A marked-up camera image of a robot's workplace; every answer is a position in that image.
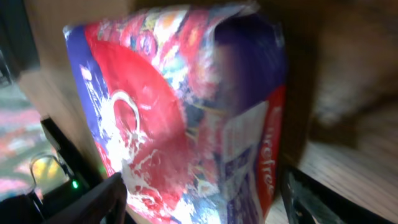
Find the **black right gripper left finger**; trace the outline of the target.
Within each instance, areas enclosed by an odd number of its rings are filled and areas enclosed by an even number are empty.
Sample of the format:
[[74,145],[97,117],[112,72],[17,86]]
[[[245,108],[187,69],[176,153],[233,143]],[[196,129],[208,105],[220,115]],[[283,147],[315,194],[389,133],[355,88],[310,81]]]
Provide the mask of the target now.
[[124,223],[127,188],[117,172],[84,194],[67,208],[46,220],[50,224],[100,223],[111,215],[111,223]]

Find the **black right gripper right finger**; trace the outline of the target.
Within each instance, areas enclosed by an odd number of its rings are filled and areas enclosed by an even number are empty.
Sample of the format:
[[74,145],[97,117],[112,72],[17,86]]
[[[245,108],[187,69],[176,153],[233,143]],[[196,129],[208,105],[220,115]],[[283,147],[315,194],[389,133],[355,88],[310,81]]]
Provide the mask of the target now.
[[292,166],[284,168],[281,195],[290,224],[392,224]]

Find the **red purple tissue pack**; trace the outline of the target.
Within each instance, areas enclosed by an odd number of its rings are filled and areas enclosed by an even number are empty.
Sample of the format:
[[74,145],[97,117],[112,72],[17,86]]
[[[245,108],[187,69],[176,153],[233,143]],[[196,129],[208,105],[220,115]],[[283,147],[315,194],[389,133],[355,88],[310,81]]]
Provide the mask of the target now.
[[287,62],[251,3],[142,9],[63,30],[106,173],[152,223],[264,223]]

